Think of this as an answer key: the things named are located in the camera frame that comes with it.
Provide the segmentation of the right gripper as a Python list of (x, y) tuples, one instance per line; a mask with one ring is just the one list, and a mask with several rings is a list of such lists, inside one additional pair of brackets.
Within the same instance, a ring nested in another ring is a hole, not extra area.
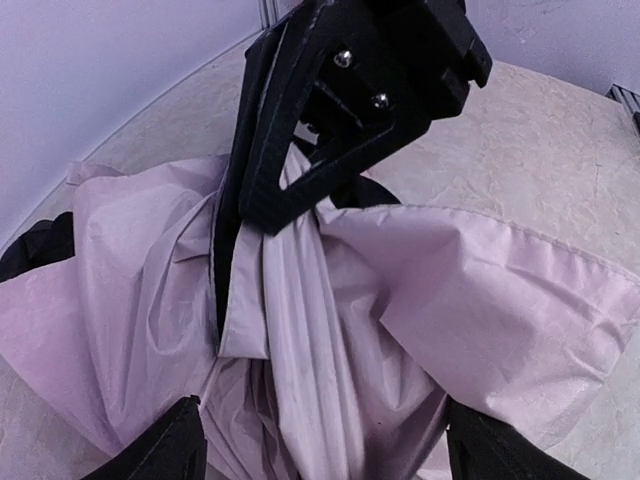
[(492, 59), (462, 1), (322, 1), (246, 52), (237, 219), (276, 234), (459, 115)]

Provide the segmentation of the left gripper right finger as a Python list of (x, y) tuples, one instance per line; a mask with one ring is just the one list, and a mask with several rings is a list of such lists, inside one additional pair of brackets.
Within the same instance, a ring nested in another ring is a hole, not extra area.
[(454, 480), (586, 480), (512, 426), (451, 401), (447, 447)]

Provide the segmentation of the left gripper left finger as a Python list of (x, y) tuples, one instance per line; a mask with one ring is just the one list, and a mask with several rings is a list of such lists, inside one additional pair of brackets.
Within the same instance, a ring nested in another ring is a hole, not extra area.
[(199, 405), (195, 395), (178, 400), (87, 480), (203, 480), (207, 441)]

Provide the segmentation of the pink folding umbrella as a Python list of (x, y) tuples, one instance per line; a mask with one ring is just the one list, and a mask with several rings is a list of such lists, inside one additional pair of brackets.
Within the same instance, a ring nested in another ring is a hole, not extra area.
[(269, 237), (242, 228), (213, 338), (209, 247), (222, 171), (93, 174), (74, 255), (1, 285), (1, 354), (115, 454), (190, 398), (237, 479), (401, 479), (453, 399), (553, 442), (639, 318), (630, 273), (464, 210), (322, 202)]

